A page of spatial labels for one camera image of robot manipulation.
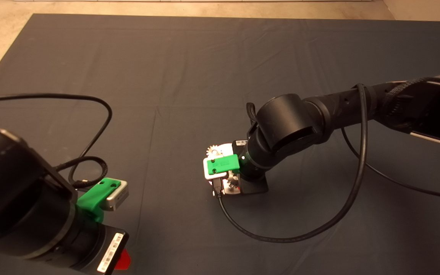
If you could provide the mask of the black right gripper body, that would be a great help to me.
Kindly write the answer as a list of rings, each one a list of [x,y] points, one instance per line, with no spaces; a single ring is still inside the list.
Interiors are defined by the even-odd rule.
[[[246,146],[247,140],[235,140],[231,143],[233,153],[239,157],[239,164],[241,164],[241,153]],[[239,171],[233,171],[231,177],[231,185],[236,186],[242,195],[260,194],[269,190],[267,179],[263,175],[259,179],[248,179]]]

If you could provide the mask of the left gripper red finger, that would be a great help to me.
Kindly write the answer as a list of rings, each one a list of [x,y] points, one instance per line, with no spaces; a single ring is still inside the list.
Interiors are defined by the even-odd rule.
[[[128,270],[131,264],[131,257],[127,249],[123,249],[115,264],[115,270]]]

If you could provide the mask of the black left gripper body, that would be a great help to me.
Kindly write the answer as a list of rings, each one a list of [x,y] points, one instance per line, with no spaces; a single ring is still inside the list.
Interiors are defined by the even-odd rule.
[[[91,275],[112,275],[125,249],[129,234],[120,228],[100,225],[97,252],[90,263]]]

